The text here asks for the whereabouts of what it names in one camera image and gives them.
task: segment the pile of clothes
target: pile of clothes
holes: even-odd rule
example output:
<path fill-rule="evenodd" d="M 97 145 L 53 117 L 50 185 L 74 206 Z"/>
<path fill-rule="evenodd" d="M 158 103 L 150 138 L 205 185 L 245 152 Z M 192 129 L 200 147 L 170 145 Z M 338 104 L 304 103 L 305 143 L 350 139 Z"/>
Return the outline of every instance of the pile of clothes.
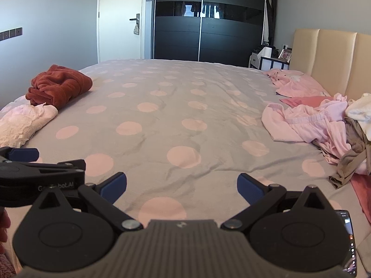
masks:
<path fill-rule="evenodd" d="M 262 122 L 272 139 L 316 145 L 329 164 L 337 165 L 329 177 L 336 189 L 355 175 L 352 185 L 371 222 L 371 94 L 347 102 L 339 93 L 331 97 L 302 72 L 272 69 L 266 74 L 290 106 L 270 103 L 264 109 Z"/>
<path fill-rule="evenodd" d="M 63 66 L 52 65 L 38 74 L 28 93 L 0 112 L 0 147 L 21 147 L 57 116 L 58 110 L 92 85 L 90 77 Z"/>

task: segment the human hand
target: human hand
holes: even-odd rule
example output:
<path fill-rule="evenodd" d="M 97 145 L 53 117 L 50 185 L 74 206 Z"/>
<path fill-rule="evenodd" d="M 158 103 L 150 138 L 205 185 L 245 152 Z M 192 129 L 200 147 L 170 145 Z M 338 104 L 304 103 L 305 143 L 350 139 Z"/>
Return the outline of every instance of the human hand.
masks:
<path fill-rule="evenodd" d="M 10 218 L 4 209 L 4 212 L 0 218 L 0 254 L 5 253 L 3 243 L 8 241 L 8 233 L 6 232 L 6 229 L 8 228 L 10 228 Z"/>

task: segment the bed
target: bed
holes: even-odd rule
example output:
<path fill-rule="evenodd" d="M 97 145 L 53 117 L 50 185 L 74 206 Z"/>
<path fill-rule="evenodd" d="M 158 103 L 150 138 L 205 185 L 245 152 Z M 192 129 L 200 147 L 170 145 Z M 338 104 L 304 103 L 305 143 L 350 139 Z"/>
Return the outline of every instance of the bed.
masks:
<path fill-rule="evenodd" d="M 298 29 L 291 69 L 312 75 L 331 95 L 357 99 L 371 89 L 364 77 L 370 45 L 371 36 Z M 236 189 L 238 175 L 246 172 L 288 190 L 316 184 L 335 209 L 350 212 L 356 245 L 371 233 L 351 184 L 335 190 L 329 183 L 335 167 L 320 150 L 271 139 L 261 114 L 282 97 L 261 71 L 190 61 L 112 60 L 81 72 L 93 79 L 92 89 L 25 147 L 38 148 L 38 162 L 84 158 L 86 182 L 125 172 L 127 191 L 115 206 L 144 225 L 152 218 L 221 224 L 247 206 Z M 18 271 L 10 242 L 28 209 L 8 209 L 13 225 L 6 249 Z M 358 277 L 367 277 L 359 259 Z"/>

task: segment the blue gripper pad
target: blue gripper pad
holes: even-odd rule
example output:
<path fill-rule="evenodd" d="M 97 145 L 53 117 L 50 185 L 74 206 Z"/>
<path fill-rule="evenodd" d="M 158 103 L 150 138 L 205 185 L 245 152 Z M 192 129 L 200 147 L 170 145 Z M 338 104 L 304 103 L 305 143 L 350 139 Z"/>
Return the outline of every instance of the blue gripper pad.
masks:
<path fill-rule="evenodd" d="M 40 154 L 37 148 L 13 148 L 8 153 L 8 160 L 16 162 L 35 162 Z"/>
<path fill-rule="evenodd" d="M 126 191 L 127 180 L 124 173 L 110 177 L 99 191 L 101 197 L 113 204 Z"/>
<path fill-rule="evenodd" d="M 262 189 L 251 183 L 241 174 L 237 178 L 237 190 L 250 205 L 255 204 L 265 195 Z"/>

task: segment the door handle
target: door handle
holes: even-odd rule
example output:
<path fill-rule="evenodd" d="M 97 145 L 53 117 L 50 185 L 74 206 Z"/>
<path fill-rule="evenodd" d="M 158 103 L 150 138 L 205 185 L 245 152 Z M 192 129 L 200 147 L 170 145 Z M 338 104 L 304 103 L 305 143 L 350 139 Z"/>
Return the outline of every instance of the door handle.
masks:
<path fill-rule="evenodd" d="M 137 17 L 135 19 L 129 19 L 129 21 L 137 21 L 137 24 L 140 25 L 140 13 L 137 13 Z"/>
<path fill-rule="evenodd" d="M 135 19 L 129 19 L 129 21 L 137 21 L 134 28 L 134 34 L 139 35 L 140 13 L 137 13 L 137 17 Z"/>

